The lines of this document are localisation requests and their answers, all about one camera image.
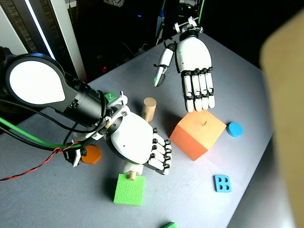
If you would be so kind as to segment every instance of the green cable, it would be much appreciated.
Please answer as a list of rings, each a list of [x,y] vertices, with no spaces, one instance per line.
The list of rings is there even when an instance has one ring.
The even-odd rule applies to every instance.
[[[199,11],[199,26],[200,26],[201,13],[203,11],[204,3],[205,3],[205,0],[202,1],[201,6],[200,6],[200,11]]]
[[[52,144],[52,143],[48,143],[46,141],[43,141],[33,135],[31,135],[30,133],[18,128],[17,126],[11,124],[10,122],[6,121],[5,119],[2,119],[0,117],[0,123],[6,125],[7,127],[11,128],[12,130],[22,134],[23,136],[25,137],[28,137],[29,139],[41,144],[41,145],[44,145],[44,146],[49,146],[49,147],[53,147],[53,148],[56,148],[56,147],[60,147],[60,148],[66,148],[66,147],[69,147],[70,145],[63,145],[63,144]],[[75,148],[75,147],[79,147],[79,143],[78,144],[75,144],[75,145],[72,145],[71,148]]]
[[[165,3],[166,3],[166,0],[163,0],[163,3],[162,3],[162,10],[165,8]]]

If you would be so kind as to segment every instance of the orange hexagonal block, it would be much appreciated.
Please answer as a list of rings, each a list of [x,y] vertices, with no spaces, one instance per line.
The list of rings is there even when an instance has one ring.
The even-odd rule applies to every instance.
[[[98,146],[89,145],[86,147],[86,156],[81,156],[81,160],[87,164],[96,164],[101,159],[101,152]]]
[[[170,140],[193,160],[207,152],[226,125],[210,112],[188,113],[175,127]]]

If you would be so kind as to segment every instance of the wooden cylinder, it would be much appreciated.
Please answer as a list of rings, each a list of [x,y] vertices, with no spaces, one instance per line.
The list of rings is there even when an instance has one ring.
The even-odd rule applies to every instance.
[[[131,170],[129,173],[129,180],[134,181],[136,178],[136,171]]]
[[[142,118],[145,119],[145,121],[150,122],[153,119],[156,104],[156,100],[152,97],[146,97],[143,100]]]

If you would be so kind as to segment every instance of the orange cube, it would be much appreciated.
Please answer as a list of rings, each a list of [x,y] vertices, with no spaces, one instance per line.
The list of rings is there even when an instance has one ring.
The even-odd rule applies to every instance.
[[[210,112],[194,111],[176,125],[170,140],[195,161],[211,148],[225,128]]]

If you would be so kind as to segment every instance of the blue square block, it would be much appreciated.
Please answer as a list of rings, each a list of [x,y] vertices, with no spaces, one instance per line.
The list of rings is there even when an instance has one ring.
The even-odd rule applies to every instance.
[[[229,176],[215,175],[214,185],[217,192],[231,192]]]

